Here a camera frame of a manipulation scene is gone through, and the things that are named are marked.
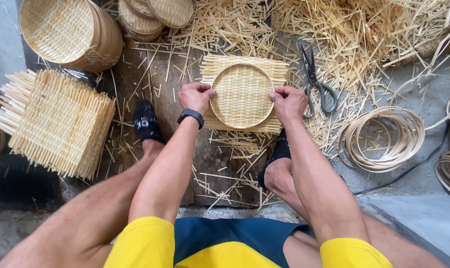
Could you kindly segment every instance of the black watch strap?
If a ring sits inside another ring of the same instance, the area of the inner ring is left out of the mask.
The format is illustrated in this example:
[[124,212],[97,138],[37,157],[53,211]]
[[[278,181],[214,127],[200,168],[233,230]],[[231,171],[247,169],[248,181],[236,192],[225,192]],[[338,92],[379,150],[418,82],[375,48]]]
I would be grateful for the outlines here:
[[200,124],[200,127],[198,129],[201,129],[204,126],[204,118],[202,117],[202,115],[199,112],[189,108],[184,109],[182,115],[179,117],[179,119],[177,119],[177,123],[180,124],[186,116],[191,116],[197,119],[198,123]]

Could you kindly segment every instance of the shorts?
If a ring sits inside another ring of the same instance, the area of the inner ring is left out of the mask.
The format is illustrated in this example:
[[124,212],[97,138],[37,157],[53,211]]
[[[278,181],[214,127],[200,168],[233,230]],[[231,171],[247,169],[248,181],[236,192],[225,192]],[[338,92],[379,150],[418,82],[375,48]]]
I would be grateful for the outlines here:
[[314,237],[310,225],[267,218],[179,218],[174,227],[174,265],[202,249],[225,242],[242,242],[276,265],[289,268],[283,253],[283,244],[294,230]]

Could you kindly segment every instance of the hand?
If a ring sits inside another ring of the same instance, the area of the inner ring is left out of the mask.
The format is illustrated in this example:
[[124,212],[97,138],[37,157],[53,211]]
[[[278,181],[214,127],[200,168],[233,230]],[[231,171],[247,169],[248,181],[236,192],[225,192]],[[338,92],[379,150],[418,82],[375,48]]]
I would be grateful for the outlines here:
[[182,108],[189,108],[204,116],[208,109],[208,101],[213,98],[216,91],[210,89],[209,84],[191,83],[182,86],[179,91],[179,103]]
[[285,128],[291,123],[301,124],[308,104],[308,97],[303,90],[290,86],[275,87],[275,92],[269,96],[275,102],[276,116]]

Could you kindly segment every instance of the leg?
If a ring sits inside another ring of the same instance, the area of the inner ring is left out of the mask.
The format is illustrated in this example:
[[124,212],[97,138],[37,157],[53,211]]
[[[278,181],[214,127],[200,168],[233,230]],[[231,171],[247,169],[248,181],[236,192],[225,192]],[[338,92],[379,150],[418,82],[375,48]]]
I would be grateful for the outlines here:
[[0,262],[10,267],[103,267],[109,242],[127,225],[139,183],[164,145],[143,142],[143,158],[62,206]]
[[[272,162],[265,170],[264,184],[265,187],[282,198],[289,204],[298,214],[309,222],[309,217],[301,204],[296,190],[294,189],[293,177],[291,172],[291,160],[289,158],[281,158]],[[393,267],[445,267],[437,258],[428,251],[409,242],[394,230],[390,229],[383,223],[373,217],[364,214],[365,224],[369,232],[369,238],[372,246],[377,248],[392,263]],[[300,233],[300,240],[306,245],[307,249],[313,248],[315,253],[308,253],[307,256],[301,252],[293,251],[292,245],[300,245],[296,241],[295,234],[292,234],[285,241],[283,251],[290,267],[293,264],[299,264],[300,261],[308,263],[303,258],[315,258],[315,254],[319,258],[319,247],[317,242],[310,236]]]

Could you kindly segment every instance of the scissor blade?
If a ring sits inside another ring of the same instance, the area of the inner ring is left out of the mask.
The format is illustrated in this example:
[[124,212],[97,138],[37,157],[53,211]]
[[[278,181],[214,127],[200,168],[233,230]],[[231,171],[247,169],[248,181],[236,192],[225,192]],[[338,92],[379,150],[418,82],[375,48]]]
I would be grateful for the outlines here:
[[313,50],[311,49],[311,59],[312,61],[309,61],[308,56],[306,55],[305,48],[303,45],[301,45],[301,52],[303,53],[303,58],[305,59],[305,68],[306,68],[306,74],[308,76],[308,82],[312,85],[317,84],[317,78],[315,73],[315,67],[314,67],[314,56],[313,56]]

